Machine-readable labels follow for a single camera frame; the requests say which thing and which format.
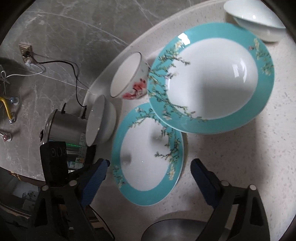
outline wall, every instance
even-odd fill
[[[23,72],[20,42],[30,43],[38,61],[63,59],[80,70],[78,96],[133,40],[153,25],[203,0],[36,0],[15,22],[0,46],[0,64],[8,74]],[[18,120],[10,125],[2,108],[0,130],[13,141],[0,140],[0,166],[43,180],[39,132],[49,114],[68,102],[67,111],[79,113],[71,67],[48,64],[42,76],[11,77],[7,95],[21,97]]]

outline teal plate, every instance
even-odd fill
[[[139,150],[136,147],[136,144],[142,141],[141,136],[144,134],[143,132],[137,132],[136,135],[132,135],[132,141],[130,142],[129,139],[126,141],[124,140],[125,137],[128,136],[128,130],[130,131],[137,131],[140,128],[146,128],[146,124],[150,123],[153,127],[155,127],[156,135],[158,137],[154,139],[163,139],[165,141],[165,145],[162,146],[162,149],[166,151],[166,153],[159,153],[157,150],[151,149],[152,159],[147,159],[146,156],[141,156],[141,152],[144,152],[148,149],[148,146],[143,144],[142,150]],[[125,145],[124,143],[130,143],[129,147],[129,155],[131,155],[131,161],[133,162],[144,162],[147,161],[154,161],[155,165],[155,172],[158,171],[159,167],[157,166],[158,162],[166,162],[164,166],[163,176],[160,174],[159,183],[155,184],[154,188],[150,190],[140,191],[135,187],[132,187],[129,182],[127,181],[126,177],[124,176],[124,166],[123,163],[124,159],[121,157],[120,153],[123,153],[122,147]],[[141,205],[141,206],[149,206],[160,202],[164,199],[170,191],[176,185],[179,176],[181,174],[181,169],[183,166],[183,159],[184,159],[184,151],[183,151],[183,139],[182,134],[179,131],[172,129],[171,127],[162,123],[153,110],[149,103],[145,103],[139,105],[137,108],[133,109],[131,112],[127,114],[124,120],[121,122],[117,132],[115,139],[113,141],[112,147],[112,167],[113,167],[113,176],[117,183],[117,186],[121,193],[132,203]],[[132,175],[143,175],[143,173],[132,172]],[[152,172],[151,179],[156,178],[157,175],[154,175]]]
[[[167,94],[166,80],[175,76],[171,69],[178,72],[174,63],[181,62],[184,66],[190,64],[186,59],[179,58],[182,51],[194,43],[212,38],[234,41],[242,46],[243,51],[247,50],[251,55],[250,59],[253,58],[252,62],[256,64],[258,81],[244,105],[226,116],[205,119],[194,116],[195,111],[188,111],[187,106],[172,104]],[[153,111],[168,126],[181,132],[214,134],[236,129],[254,119],[265,107],[273,85],[273,62],[261,40],[246,29],[229,23],[208,23],[186,30],[164,47],[151,67],[147,89]]]

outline yellow hose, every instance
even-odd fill
[[[12,115],[10,113],[10,110],[9,110],[8,105],[7,105],[6,99],[4,99],[3,97],[0,96],[0,101],[3,102],[3,105],[5,106],[5,109],[6,109],[7,116],[11,120],[12,119]]]

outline plate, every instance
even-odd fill
[[[133,109],[112,147],[113,176],[121,193],[141,206],[160,202],[179,179],[183,149],[182,134],[162,123],[149,103]]]
[[[265,107],[274,66],[265,45],[229,23],[208,23],[175,37],[148,78],[151,107],[182,132],[214,134],[251,121]]]

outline pot lid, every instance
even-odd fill
[[[43,141],[42,144],[48,142],[48,138],[49,138],[49,133],[50,133],[50,128],[52,126],[52,120],[54,118],[55,113],[57,112],[57,109],[55,109],[48,117],[47,122],[45,124],[45,128],[44,128],[44,133],[43,133],[43,138],[40,141]]]
[[[91,146],[100,130],[101,122],[103,119],[103,113],[105,108],[105,96],[100,95],[92,106],[92,109],[89,113],[89,117],[86,124],[86,144]]]

